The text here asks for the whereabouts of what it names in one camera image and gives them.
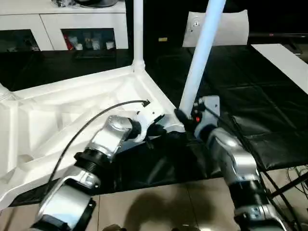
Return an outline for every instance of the glass cabinet door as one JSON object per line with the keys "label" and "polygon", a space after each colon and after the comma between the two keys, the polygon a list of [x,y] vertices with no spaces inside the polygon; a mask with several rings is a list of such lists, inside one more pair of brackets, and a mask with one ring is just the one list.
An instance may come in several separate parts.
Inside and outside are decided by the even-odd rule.
{"label": "glass cabinet door", "polygon": [[61,32],[69,51],[116,48],[113,28],[61,29]]}
{"label": "glass cabinet door", "polygon": [[128,49],[125,13],[43,14],[56,51]]}
{"label": "glass cabinet door", "polygon": [[30,29],[0,31],[0,52],[40,51]]}
{"label": "glass cabinet door", "polygon": [[52,50],[38,14],[0,15],[0,52]]}

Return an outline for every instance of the white panel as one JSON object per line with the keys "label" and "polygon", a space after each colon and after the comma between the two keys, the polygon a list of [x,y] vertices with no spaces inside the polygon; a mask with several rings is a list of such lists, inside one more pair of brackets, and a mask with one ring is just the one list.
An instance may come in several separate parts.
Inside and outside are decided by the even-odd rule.
{"label": "white panel", "polygon": [[[189,12],[183,47],[195,47],[204,23],[205,13]],[[249,34],[247,10],[223,13],[213,46],[246,45]]]}
{"label": "white panel", "polygon": [[126,15],[124,13],[43,14],[41,18],[51,43],[57,51],[67,50],[61,29],[83,28],[113,28],[116,48],[128,48]]}
{"label": "white panel", "polygon": [[38,14],[0,15],[0,30],[30,29],[41,51],[52,51],[52,45]]}
{"label": "white panel", "polygon": [[252,45],[308,94],[308,64],[281,44]]}

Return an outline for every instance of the black table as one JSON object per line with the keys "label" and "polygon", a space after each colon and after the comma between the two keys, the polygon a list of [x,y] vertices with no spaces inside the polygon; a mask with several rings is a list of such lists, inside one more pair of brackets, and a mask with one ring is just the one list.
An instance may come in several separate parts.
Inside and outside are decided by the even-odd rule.
{"label": "black table", "polygon": [[[193,51],[155,50],[145,57],[147,72],[175,106],[180,104]],[[12,91],[119,68],[132,61],[127,50],[0,56],[0,82]],[[308,164],[308,95],[254,48],[213,47],[198,97],[213,94],[220,96],[221,117],[228,123],[225,129],[241,133],[264,170]],[[176,132],[117,155],[111,174],[115,180],[106,181],[101,193],[220,176],[205,146]],[[23,193],[11,206],[39,202],[44,187]]]}

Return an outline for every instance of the black cable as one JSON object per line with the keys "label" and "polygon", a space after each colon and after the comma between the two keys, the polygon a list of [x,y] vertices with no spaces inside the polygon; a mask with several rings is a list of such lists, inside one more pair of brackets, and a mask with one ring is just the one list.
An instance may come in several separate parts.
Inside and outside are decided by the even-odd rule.
{"label": "black cable", "polygon": [[[290,169],[290,168],[287,168],[285,171],[286,171],[286,175],[287,175],[288,181],[291,182],[292,180],[291,180],[291,177],[290,177],[290,174],[289,174],[289,169]],[[305,194],[306,198],[308,197],[308,194],[307,194],[305,191],[299,189],[297,186],[294,186],[294,187],[295,187],[297,190],[299,190],[301,193]]]}
{"label": "black cable", "polygon": [[[231,128],[231,126],[226,122],[224,121],[220,116],[218,116],[215,112],[213,112],[211,109],[209,109],[208,107],[205,106],[205,109],[211,113],[216,119],[218,119],[220,122],[222,122],[226,127],[228,127],[228,129],[239,139],[239,141],[242,143],[243,147],[246,149],[246,151],[252,153],[252,150],[249,148],[249,145],[246,143],[246,140],[244,138],[244,136],[240,133],[240,131],[234,131],[233,128]],[[275,190],[278,190],[279,187],[277,186],[277,184],[275,183],[275,181],[270,177],[270,175],[266,172],[266,169],[264,169],[261,164],[259,164],[257,161],[257,168],[258,169],[261,169],[261,171],[264,173],[264,175],[266,176],[267,179],[269,179],[269,181],[271,182],[271,184],[274,186]],[[260,173],[260,170],[258,170],[259,172],[259,175],[260,175],[260,180],[261,180],[261,183],[263,184],[263,187],[266,188],[266,185],[264,184],[264,181],[262,179],[262,175]],[[267,196],[268,196],[268,199],[269,201],[273,204],[273,206],[275,208],[278,208],[278,206],[276,205],[276,203],[273,201],[272,197],[267,193]],[[280,194],[280,197],[282,198],[283,202],[285,203],[285,205],[287,206],[288,210],[290,211],[292,217],[294,218],[294,221],[295,223],[297,224],[298,226],[298,230],[299,231],[302,231],[302,228],[301,228],[301,225],[300,225],[300,222],[290,204],[290,202],[286,199],[286,197],[283,195],[283,194]],[[294,225],[292,224],[292,222],[289,221],[289,219],[287,219],[286,215],[282,212],[281,209],[277,210],[277,212],[280,214],[280,216],[282,218],[285,219],[285,221],[288,223],[288,225],[290,226],[290,228],[294,228]]]}
{"label": "black cable", "polygon": [[101,116],[102,114],[104,114],[104,113],[106,113],[106,112],[108,112],[108,111],[110,111],[111,109],[114,109],[114,108],[116,108],[116,107],[120,107],[120,106],[123,106],[123,105],[125,105],[125,104],[129,104],[129,103],[144,103],[144,104],[147,104],[148,103],[148,101],[145,101],[145,100],[132,100],[132,101],[127,101],[127,102],[123,102],[123,103],[118,103],[118,104],[116,104],[116,105],[113,105],[113,106],[111,106],[111,107],[108,107],[107,109],[105,109],[105,110],[103,110],[103,111],[101,111],[101,112],[99,112],[97,115],[95,115],[94,117],[92,117],[74,136],[73,136],[73,138],[70,140],[70,142],[67,144],[67,146],[64,148],[64,150],[63,150],[63,152],[61,153],[61,155],[60,155],[60,157],[59,157],[59,159],[58,159],[58,162],[56,163],[56,165],[55,165],[55,167],[54,167],[54,169],[53,169],[53,171],[52,171],[52,173],[51,173],[51,175],[50,175],[50,177],[49,177],[49,180],[48,180],[48,182],[47,182],[47,185],[46,185],[46,190],[45,190],[45,193],[44,193],[44,195],[46,196],[47,195],[47,193],[49,192],[49,190],[51,189],[51,187],[52,187],[52,185],[50,184],[50,182],[52,181],[52,179],[53,179],[53,177],[54,177],[54,175],[55,175],[55,173],[56,173],[56,171],[57,171],[57,169],[58,169],[58,167],[59,167],[59,165],[60,165],[60,163],[61,163],[61,161],[62,161],[62,159],[63,159],[63,157],[64,157],[64,155],[65,155],[65,153],[66,153],[66,151],[68,150],[68,148],[71,146],[71,144],[74,142],[74,140],[77,138],[77,136],[90,124],[90,123],[92,123],[93,122],[93,120],[95,120],[95,119],[97,119],[99,116]]}
{"label": "black cable", "polygon": [[[302,169],[302,170],[299,171],[300,175],[302,175],[302,171],[308,172],[308,165],[305,165],[305,167],[306,167],[305,169]],[[304,187],[305,187],[306,190],[308,190],[308,186],[307,186],[306,182],[304,183]]]}
{"label": "black cable", "polygon": [[[296,167],[295,167],[295,171],[296,171],[296,173],[297,173],[297,176],[300,177],[300,172],[298,171],[298,169],[297,169]],[[300,182],[300,185],[302,186],[302,189],[303,189],[302,193],[305,194],[305,196],[306,196],[306,198],[307,198],[307,200],[308,200],[308,195],[307,195],[307,193],[306,193],[306,190],[305,190],[305,187],[304,187],[303,182]]]}

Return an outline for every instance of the white shelf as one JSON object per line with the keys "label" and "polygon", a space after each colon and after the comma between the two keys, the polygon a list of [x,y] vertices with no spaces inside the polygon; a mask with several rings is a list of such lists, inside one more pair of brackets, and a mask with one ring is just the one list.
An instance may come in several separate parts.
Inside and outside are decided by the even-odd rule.
{"label": "white shelf", "polygon": [[48,13],[126,13],[125,2],[119,1],[111,7],[86,8],[57,7],[51,0],[1,0],[0,15],[48,14]]}

